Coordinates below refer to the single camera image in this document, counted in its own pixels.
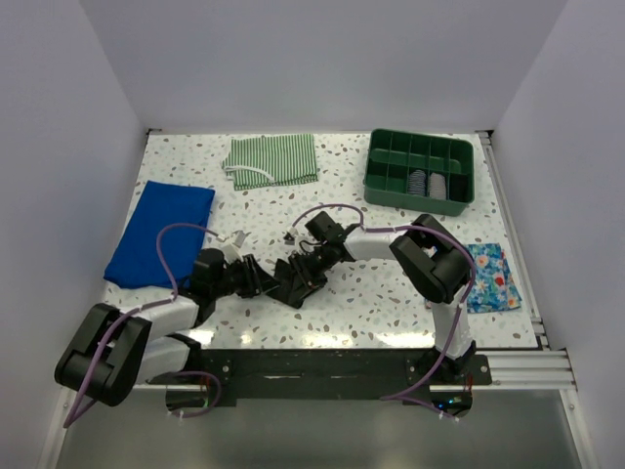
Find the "black pinstriped underwear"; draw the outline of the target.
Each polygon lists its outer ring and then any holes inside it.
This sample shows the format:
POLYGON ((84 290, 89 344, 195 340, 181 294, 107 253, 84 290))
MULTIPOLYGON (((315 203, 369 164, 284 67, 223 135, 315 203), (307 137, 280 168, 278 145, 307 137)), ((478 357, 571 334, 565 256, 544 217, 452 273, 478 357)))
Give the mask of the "black pinstriped underwear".
POLYGON ((314 294, 305 284, 306 265, 307 260, 299 254, 291 255, 287 261, 279 259, 275 264, 273 277, 280 286, 269 293, 270 298, 291 308, 300 309, 305 300, 314 294))

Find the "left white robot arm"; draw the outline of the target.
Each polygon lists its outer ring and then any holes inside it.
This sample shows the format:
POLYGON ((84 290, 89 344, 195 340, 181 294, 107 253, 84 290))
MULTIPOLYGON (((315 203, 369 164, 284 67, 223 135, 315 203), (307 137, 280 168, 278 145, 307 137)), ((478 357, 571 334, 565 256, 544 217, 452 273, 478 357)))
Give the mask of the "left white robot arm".
POLYGON ((169 335, 201 325, 223 297, 251 298, 278 287, 252 255, 228 261, 219 249, 203 249, 177 298, 127 312, 106 303, 93 306, 58 361, 55 381, 83 397, 119 405, 147 375, 141 365, 148 345, 165 345, 169 335))

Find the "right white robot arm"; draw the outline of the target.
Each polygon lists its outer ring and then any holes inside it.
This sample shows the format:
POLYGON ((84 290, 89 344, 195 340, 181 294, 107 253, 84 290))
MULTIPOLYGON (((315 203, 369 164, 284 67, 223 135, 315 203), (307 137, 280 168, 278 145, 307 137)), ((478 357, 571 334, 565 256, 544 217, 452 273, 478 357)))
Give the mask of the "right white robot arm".
POLYGON ((458 383, 470 371, 466 355, 474 346, 467 313, 477 267, 468 249, 436 218, 422 215, 409 225, 367 228, 343 227, 326 212, 306 223, 318 245, 294 254, 289 261, 309 287, 320 285, 327 271, 339 263, 396 261, 417 292, 427 300, 435 321, 437 377, 458 383))

